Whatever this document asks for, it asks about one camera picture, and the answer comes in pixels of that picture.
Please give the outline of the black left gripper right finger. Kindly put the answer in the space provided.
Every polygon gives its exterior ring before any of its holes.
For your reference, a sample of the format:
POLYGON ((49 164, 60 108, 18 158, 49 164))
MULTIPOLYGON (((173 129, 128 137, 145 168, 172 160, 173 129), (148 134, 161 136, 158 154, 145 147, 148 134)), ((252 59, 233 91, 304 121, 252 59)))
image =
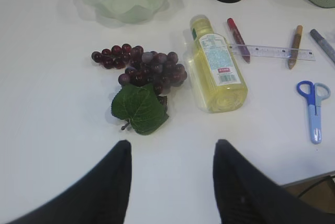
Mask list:
POLYGON ((215 199, 222 223, 334 223, 334 216, 294 197, 220 139, 213 159, 215 199))

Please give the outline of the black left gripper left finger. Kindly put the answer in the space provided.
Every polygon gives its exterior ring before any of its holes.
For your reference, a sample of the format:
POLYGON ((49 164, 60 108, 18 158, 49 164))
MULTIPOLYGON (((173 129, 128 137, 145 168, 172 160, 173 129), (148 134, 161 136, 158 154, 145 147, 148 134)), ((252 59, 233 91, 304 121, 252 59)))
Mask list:
POLYGON ((124 223, 131 188, 131 144, 121 140, 85 176, 13 223, 124 223))

